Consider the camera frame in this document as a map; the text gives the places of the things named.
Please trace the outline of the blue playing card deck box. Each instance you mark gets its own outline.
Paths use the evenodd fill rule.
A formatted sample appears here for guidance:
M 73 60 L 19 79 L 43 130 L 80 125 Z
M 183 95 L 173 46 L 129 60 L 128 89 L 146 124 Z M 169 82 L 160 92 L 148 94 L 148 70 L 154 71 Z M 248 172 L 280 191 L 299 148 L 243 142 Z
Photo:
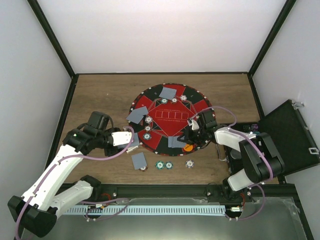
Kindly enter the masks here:
M 137 145 L 137 146 L 131 146 L 131 147 L 129 147 L 129 148 L 126 150 L 126 152 L 127 152 L 127 153 L 130 153 L 130 152 L 136 150 L 138 147 L 139 147 L 138 145 Z

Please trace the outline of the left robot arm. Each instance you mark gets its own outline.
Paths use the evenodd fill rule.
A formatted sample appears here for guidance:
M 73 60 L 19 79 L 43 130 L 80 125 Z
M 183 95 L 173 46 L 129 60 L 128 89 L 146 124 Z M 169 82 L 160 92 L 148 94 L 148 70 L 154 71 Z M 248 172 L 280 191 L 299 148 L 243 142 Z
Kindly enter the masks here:
M 24 228 L 44 237 L 55 226 L 58 218 L 71 207 L 84 202 L 93 204 L 102 196 L 102 184 L 96 178 L 86 175 L 73 186 L 58 193 L 66 178 L 84 159 L 94 160 L 89 153 L 103 149 L 103 161 L 123 154 L 134 141 L 134 129 L 111 126 L 112 118 L 94 111 L 89 120 L 69 131 L 62 141 L 56 156 L 38 180 L 22 196 L 12 196 L 7 203 L 15 221 L 15 238 L 20 239 L 19 229 Z

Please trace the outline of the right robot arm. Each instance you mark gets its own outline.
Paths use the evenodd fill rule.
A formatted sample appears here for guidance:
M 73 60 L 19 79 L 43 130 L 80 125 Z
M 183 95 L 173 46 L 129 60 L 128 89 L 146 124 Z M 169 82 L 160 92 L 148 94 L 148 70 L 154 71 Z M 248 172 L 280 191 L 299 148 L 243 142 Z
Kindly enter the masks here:
M 267 133 L 245 133 L 229 126 L 188 126 L 177 140 L 186 144 L 202 145 L 209 142 L 240 152 L 243 168 L 222 182 L 223 198 L 236 200 L 248 187 L 270 181 L 285 171 L 285 163 L 271 136 Z

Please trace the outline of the teal poker chip stack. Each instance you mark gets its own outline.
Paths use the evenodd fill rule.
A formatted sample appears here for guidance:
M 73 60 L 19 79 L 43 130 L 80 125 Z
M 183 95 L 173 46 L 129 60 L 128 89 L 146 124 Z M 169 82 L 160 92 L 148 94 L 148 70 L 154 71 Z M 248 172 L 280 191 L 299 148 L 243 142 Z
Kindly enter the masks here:
M 158 170 L 162 170 L 165 167 L 165 163 L 163 161 L 157 161 L 156 164 L 155 164 L 155 167 Z

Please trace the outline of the brown poker chip stack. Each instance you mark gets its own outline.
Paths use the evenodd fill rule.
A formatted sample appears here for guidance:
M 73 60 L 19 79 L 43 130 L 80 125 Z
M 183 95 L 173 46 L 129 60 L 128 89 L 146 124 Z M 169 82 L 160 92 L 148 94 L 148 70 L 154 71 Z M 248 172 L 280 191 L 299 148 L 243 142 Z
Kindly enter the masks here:
M 144 166 L 144 167 L 141 167 L 139 170 L 142 171 L 142 172 L 145 172 L 147 169 L 148 169 L 148 167 Z

